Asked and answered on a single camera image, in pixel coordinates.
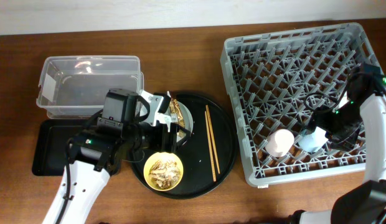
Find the food scraps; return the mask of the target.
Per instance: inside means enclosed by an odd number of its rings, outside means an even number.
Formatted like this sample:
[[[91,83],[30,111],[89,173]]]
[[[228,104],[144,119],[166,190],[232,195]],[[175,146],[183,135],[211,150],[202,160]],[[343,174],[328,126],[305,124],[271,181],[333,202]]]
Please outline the food scraps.
[[[150,181],[161,190],[175,186],[181,175],[177,162],[172,160],[158,160],[149,170]]]

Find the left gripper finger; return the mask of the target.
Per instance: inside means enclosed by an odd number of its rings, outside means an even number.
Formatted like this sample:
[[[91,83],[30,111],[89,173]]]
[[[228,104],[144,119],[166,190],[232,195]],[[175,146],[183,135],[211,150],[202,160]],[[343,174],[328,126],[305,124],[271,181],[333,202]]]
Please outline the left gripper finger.
[[[177,129],[177,136],[179,137],[188,137],[191,135],[191,132],[185,127],[181,126],[178,123],[175,123]]]
[[[176,153],[190,138],[190,135],[186,135],[183,138],[180,138],[180,140],[177,140],[178,137],[176,137],[172,143],[172,152]]]

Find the pink cup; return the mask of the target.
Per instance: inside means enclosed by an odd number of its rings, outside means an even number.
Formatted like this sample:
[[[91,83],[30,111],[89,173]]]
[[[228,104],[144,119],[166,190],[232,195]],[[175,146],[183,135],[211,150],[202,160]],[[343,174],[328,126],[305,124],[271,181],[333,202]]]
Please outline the pink cup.
[[[294,144],[294,135],[287,129],[279,129],[267,137],[265,149],[274,157],[285,156]]]

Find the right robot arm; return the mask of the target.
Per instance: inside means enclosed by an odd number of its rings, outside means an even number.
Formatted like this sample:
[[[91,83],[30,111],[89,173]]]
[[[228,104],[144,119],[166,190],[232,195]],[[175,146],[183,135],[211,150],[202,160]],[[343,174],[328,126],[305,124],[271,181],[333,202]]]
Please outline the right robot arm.
[[[349,101],[342,107],[313,110],[298,144],[316,152],[329,141],[342,151],[365,132],[363,183],[339,197],[330,210],[297,210],[290,223],[386,223],[386,76],[380,67],[363,63],[352,69],[344,89]]]

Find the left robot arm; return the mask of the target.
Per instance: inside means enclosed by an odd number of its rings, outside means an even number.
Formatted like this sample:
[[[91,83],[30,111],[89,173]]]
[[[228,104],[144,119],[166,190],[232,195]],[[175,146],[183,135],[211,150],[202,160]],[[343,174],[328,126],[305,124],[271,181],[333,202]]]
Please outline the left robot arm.
[[[65,145],[62,182],[44,223],[85,223],[100,192],[129,153],[151,149],[174,155],[190,138],[192,128],[171,116],[171,101],[166,94],[110,89],[103,109]]]

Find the yellow bowl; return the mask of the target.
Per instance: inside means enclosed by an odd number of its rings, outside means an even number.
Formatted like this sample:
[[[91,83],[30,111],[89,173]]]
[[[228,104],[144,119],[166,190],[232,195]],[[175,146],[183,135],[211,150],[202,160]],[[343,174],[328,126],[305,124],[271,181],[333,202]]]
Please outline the yellow bowl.
[[[150,156],[144,165],[144,179],[154,190],[168,191],[182,180],[184,167],[182,161],[172,153],[157,152]]]

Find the blue cup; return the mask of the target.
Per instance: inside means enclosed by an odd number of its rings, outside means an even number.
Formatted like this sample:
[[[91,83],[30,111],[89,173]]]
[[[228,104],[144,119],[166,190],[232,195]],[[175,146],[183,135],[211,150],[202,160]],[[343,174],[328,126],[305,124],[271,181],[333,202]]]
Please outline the blue cup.
[[[314,131],[304,129],[300,132],[302,138],[298,141],[299,147],[308,152],[314,153],[327,143],[326,131],[322,128],[316,127]]]

